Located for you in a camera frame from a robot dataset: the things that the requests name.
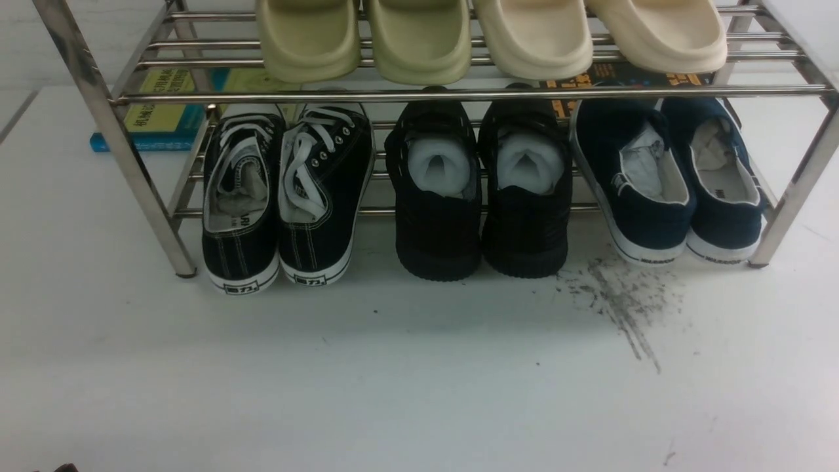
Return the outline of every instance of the black canvas sneaker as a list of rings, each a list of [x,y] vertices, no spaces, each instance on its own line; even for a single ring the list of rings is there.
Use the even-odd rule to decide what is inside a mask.
[[[385,141],[396,191],[396,254],[411,274],[457,281],[481,263],[475,132],[454,101],[409,103]]]
[[[374,160],[373,131],[359,103],[307,106],[285,134],[279,252],[291,281],[324,286],[347,270]]]
[[[502,274],[546,277],[565,263],[573,186],[565,139],[549,100],[499,100],[481,122],[489,174],[483,255]]]
[[[230,106],[204,163],[204,261],[213,286],[247,295],[279,273],[277,176],[285,121],[273,105]]]

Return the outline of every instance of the white floor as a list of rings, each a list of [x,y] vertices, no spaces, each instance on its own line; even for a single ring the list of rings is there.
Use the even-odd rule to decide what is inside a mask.
[[[736,105],[780,193],[824,108]],[[442,285],[364,220],[339,284],[240,300],[171,274],[92,128],[75,89],[47,88],[0,147],[4,470],[839,464],[835,163],[766,270],[630,268],[591,215],[556,278]],[[167,197],[182,159],[146,159]],[[199,223],[182,235],[199,259]]]

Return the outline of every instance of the shoelace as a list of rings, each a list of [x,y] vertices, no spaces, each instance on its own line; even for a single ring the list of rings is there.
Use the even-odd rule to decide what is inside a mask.
[[[331,118],[318,118],[314,116],[316,114]],[[305,166],[306,162],[311,157],[310,154],[312,148],[317,144],[317,138],[313,136],[310,131],[314,131],[326,146],[326,151],[321,152],[318,156],[318,159],[325,160],[327,159],[326,152],[328,151],[330,153],[334,153],[336,141],[338,139],[343,140],[340,136],[333,139],[329,135],[329,131],[325,128],[325,126],[334,125],[338,122],[338,120],[343,121],[350,128],[355,128],[356,126],[349,115],[341,112],[325,108],[310,108],[306,111],[305,116],[298,122],[298,128],[300,131],[294,137],[294,147],[291,151],[294,158],[291,161],[291,164],[289,164],[283,180],[285,195],[289,201],[297,208],[311,213],[315,217],[315,220],[320,219],[326,214],[326,205],[320,197],[317,186],[312,181],[309,170]],[[306,197],[298,195],[298,193],[294,190],[295,177],[303,186]]]
[[[224,161],[221,163],[221,168],[218,171],[219,176],[224,176],[228,170],[231,168],[236,168],[236,166],[242,160],[252,160],[256,164],[259,164],[259,160],[257,156],[259,154],[258,146],[259,144],[251,144],[248,143],[247,140],[239,141],[238,144],[230,148],[230,137],[233,136],[237,131],[249,129],[252,130],[254,133],[254,137],[258,137],[260,134],[265,139],[271,139],[271,135],[268,133],[265,127],[260,126],[257,123],[241,123],[236,126],[232,126],[225,131],[224,137],[221,139],[221,155],[225,156]],[[242,189],[239,188],[239,185],[235,185],[233,191],[226,191],[221,187],[221,178],[218,180],[218,186],[216,187],[216,191],[222,195],[236,195],[242,193]]]

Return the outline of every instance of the beige slide sandal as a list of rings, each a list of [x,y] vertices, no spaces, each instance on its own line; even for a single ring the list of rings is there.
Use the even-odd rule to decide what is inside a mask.
[[[265,69],[281,81],[327,81],[361,61],[358,0],[257,0]]]
[[[495,65],[530,80],[564,79],[591,66],[583,0],[473,0]]]
[[[466,0],[364,0],[382,77],[410,85],[460,80],[472,61]]]
[[[699,74],[722,68],[726,30],[712,0],[586,0],[623,55],[656,72]]]

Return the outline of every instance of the rack shelf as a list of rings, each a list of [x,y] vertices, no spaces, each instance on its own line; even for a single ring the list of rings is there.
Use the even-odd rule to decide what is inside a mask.
[[[595,97],[820,97],[827,107],[827,115],[813,139],[812,145],[803,156],[787,190],[777,198],[758,173],[763,192],[769,202],[766,212],[767,224],[757,253],[750,261],[752,267],[765,267],[780,246],[795,216],[804,205],[813,186],[827,166],[834,152],[839,148],[839,93],[836,83],[824,73],[825,68],[814,57],[810,47],[799,34],[791,30],[776,13],[772,0],[741,0],[736,6],[719,7],[721,15],[732,17],[728,30],[729,55],[726,66],[715,75],[713,85],[706,87],[676,88],[634,88],[594,87],[577,89],[533,89],[533,90],[371,90],[371,91],[300,91],[277,93],[213,92],[206,74],[207,69],[219,67],[263,67],[259,57],[205,57],[206,51],[240,50],[254,53],[259,51],[256,39],[207,39],[199,38],[196,23],[253,22],[253,12],[243,11],[190,11],[186,0],[162,0],[162,6],[149,26],[136,50],[128,57],[127,64],[112,89],[108,89],[102,74],[92,57],[87,43],[66,0],[33,0],[44,25],[49,30],[62,57],[73,76],[82,96],[85,98],[96,125],[102,132],[119,164],[129,187],[148,219],[170,263],[178,276],[188,278],[195,275],[195,264],[180,239],[180,224],[184,219],[201,218],[202,209],[188,207],[195,185],[203,180],[201,167],[208,137],[217,121],[217,105],[241,102],[412,102],[430,98],[452,99],[462,102],[485,102],[519,97],[533,97],[552,100],[581,100]],[[360,20],[366,21],[364,13]],[[749,26],[756,21],[763,32],[749,32]],[[595,34],[594,45],[613,46],[609,34]],[[766,50],[743,51],[745,43],[767,43]],[[472,38],[476,49],[486,47],[483,37]],[[373,47],[370,38],[362,38],[365,51]],[[159,57],[161,52],[181,51],[183,57]],[[625,61],[615,49],[599,49],[595,62],[613,63]],[[728,85],[732,67],[744,61],[785,61],[792,63],[804,77],[806,84],[778,84],[771,86]],[[361,68],[375,64],[370,57],[364,57]],[[478,53],[472,57],[473,67],[491,67],[492,58]],[[151,68],[190,69],[197,92],[183,94],[138,93],[148,69]],[[145,169],[142,159],[134,148],[122,123],[125,107],[132,103],[198,103],[205,105],[206,121],[196,138],[193,150],[186,161],[169,204],[164,204]],[[392,121],[374,122],[376,130],[391,129]],[[374,180],[387,180],[385,172],[376,171]],[[593,212],[597,205],[576,204],[574,212]],[[390,216],[392,207],[363,207],[364,216]]]

